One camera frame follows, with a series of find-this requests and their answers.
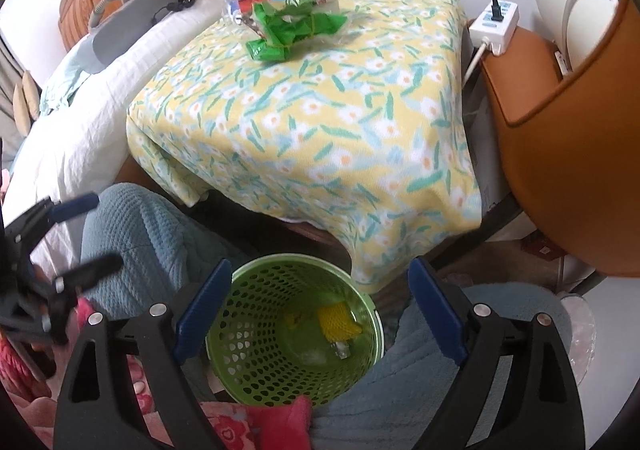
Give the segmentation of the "white power strip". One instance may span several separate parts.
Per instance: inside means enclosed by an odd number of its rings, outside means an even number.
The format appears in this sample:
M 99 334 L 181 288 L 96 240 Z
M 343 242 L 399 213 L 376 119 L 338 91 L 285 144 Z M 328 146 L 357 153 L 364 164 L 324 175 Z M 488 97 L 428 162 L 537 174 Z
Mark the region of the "white power strip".
M 480 48 L 487 45 L 487 51 L 495 56 L 506 52 L 513 38 L 518 21 L 520 20 L 520 7 L 510 1 L 498 1 L 502 21 L 492 17 L 492 5 L 488 4 L 484 12 L 480 14 L 470 25 L 469 34 L 472 44 Z

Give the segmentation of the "brown leather chair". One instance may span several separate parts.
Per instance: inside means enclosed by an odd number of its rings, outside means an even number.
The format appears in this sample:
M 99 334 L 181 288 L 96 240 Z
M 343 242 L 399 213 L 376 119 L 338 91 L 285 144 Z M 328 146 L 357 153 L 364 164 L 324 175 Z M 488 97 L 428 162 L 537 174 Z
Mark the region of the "brown leather chair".
M 562 250 L 612 277 L 639 274 L 639 11 L 620 0 L 567 77 L 524 28 L 480 66 L 501 165 L 524 212 Z

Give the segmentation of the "mint green cloth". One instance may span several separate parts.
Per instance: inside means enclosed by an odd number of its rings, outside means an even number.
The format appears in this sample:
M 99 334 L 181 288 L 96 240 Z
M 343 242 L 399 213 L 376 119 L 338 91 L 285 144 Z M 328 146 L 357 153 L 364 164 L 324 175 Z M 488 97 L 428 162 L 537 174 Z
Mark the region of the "mint green cloth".
M 80 43 L 77 43 L 55 68 L 40 96 L 39 111 L 48 115 L 55 110 L 72 106 L 76 93 L 91 74 L 82 69 L 78 60 Z

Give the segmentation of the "yellow snack bag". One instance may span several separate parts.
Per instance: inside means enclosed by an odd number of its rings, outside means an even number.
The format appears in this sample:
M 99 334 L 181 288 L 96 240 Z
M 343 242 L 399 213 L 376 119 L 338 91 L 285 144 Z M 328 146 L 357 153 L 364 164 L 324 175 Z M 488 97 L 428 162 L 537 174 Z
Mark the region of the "yellow snack bag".
M 323 336 L 329 343 L 348 342 L 362 333 L 362 328 L 352 317 L 346 302 L 323 306 L 318 310 L 318 320 Z

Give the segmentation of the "white pillow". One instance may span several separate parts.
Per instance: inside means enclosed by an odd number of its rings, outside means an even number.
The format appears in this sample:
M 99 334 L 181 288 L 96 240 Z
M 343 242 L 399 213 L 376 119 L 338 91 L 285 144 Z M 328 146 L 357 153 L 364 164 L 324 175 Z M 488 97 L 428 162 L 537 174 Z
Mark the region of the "white pillow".
M 226 0 L 196 0 L 170 13 L 110 66 L 88 77 L 70 106 L 40 114 L 12 164 L 2 217 L 12 223 L 37 202 L 68 201 L 114 183 L 129 158 L 127 109 L 171 57 L 227 9 Z

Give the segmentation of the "green mesh trash basket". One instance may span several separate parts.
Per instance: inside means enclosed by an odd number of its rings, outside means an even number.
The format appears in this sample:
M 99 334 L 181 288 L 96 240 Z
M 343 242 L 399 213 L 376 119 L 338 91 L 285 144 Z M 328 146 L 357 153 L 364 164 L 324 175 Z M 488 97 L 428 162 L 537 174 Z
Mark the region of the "green mesh trash basket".
M 340 302 L 362 333 L 329 343 L 318 310 Z M 299 397 L 323 407 L 363 378 L 384 349 L 370 297 L 341 268 L 303 254 L 269 255 L 235 270 L 206 337 L 224 390 L 239 404 L 260 407 L 288 406 Z

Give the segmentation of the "yellow floral blanket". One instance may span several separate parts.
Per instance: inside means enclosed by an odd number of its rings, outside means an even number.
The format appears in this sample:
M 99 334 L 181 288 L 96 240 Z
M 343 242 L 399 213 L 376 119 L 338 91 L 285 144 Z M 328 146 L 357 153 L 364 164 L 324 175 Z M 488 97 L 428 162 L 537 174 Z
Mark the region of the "yellow floral blanket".
M 247 53 L 223 17 L 129 106 L 131 155 L 185 205 L 217 190 L 326 231 L 374 293 L 480 225 L 462 117 L 458 0 L 337 0 L 346 24 L 285 62 Z

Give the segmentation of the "green snack bag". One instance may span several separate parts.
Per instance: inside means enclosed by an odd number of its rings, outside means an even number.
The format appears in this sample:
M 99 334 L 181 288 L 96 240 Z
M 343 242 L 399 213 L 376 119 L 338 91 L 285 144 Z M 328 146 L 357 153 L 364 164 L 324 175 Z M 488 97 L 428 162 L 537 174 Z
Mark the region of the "green snack bag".
M 334 36 L 346 25 L 342 13 L 320 12 L 316 0 L 268 0 L 254 3 L 248 22 L 257 39 L 245 43 L 258 62 L 285 62 L 294 46 L 316 36 Z

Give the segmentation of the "grey breathing machine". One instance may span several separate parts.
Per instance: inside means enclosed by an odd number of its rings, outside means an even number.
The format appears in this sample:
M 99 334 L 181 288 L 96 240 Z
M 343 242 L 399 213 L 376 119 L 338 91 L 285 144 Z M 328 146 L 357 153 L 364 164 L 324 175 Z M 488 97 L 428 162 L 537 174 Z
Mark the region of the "grey breathing machine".
M 126 53 L 162 20 L 178 0 L 129 0 L 119 10 L 92 28 L 77 52 L 80 68 L 96 74 Z

